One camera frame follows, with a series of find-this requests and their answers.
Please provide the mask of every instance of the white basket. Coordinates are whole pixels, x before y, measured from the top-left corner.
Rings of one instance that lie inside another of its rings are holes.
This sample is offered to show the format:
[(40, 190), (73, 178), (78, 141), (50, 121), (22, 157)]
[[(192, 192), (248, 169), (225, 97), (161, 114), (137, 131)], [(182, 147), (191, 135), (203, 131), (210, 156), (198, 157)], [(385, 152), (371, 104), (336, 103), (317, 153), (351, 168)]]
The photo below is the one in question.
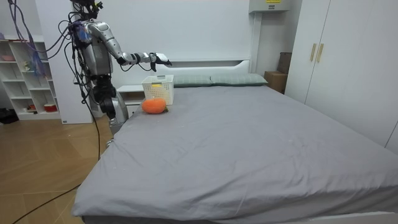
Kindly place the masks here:
[(148, 76), (142, 81), (145, 98), (163, 98), (166, 105), (172, 105), (174, 98), (173, 78), (174, 75)]

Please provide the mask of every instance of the wooden floor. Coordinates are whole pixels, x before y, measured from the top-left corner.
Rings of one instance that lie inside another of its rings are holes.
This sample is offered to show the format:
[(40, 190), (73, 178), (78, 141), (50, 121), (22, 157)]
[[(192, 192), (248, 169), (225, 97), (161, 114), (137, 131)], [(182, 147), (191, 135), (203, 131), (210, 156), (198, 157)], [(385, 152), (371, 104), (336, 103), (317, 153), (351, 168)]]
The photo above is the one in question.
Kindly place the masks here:
[[(101, 151), (112, 138), (107, 117), (98, 120)], [(11, 224), (48, 199), (80, 184), (96, 164), (93, 124), (60, 120), (18, 121), (0, 126), (0, 224)], [(76, 190), (21, 220), (24, 224), (83, 223), (70, 215)]]

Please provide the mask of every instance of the gray bed sheet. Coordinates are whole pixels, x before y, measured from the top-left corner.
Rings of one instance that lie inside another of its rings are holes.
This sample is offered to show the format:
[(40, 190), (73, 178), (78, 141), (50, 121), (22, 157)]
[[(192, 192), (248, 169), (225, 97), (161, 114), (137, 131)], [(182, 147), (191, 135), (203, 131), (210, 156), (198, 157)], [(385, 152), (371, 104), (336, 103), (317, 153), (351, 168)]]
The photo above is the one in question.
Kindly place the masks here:
[(174, 90), (168, 113), (139, 109), (115, 135), (73, 215), (257, 224), (398, 212), (398, 156), (346, 126), (266, 86)]

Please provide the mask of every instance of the humanoid robot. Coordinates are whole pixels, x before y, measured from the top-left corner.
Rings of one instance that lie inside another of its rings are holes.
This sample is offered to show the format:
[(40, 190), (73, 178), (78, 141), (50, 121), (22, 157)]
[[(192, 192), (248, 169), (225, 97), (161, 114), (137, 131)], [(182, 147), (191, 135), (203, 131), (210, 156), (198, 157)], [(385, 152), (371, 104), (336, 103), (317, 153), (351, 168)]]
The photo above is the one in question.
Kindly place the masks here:
[(94, 100), (102, 112), (109, 117), (109, 127), (116, 134), (128, 119), (126, 105), (120, 94), (112, 86), (111, 73), (114, 57), (120, 66), (150, 63), (151, 70), (156, 72), (156, 64), (171, 66), (164, 54), (123, 52), (109, 25), (97, 21), (98, 11), (103, 8), (102, 2), (95, 0), (71, 0), (74, 6), (80, 8), (81, 19), (69, 28), (76, 49), (82, 55), (80, 66), (94, 84)]

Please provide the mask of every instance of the black bag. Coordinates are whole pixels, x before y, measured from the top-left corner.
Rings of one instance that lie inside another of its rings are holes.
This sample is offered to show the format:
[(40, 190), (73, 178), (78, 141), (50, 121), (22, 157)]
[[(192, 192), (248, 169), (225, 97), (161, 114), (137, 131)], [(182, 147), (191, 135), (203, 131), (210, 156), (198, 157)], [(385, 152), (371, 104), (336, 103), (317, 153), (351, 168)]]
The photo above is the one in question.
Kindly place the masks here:
[(0, 123), (11, 124), (16, 121), (19, 121), (19, 119), (15, 110), (0, 108)]

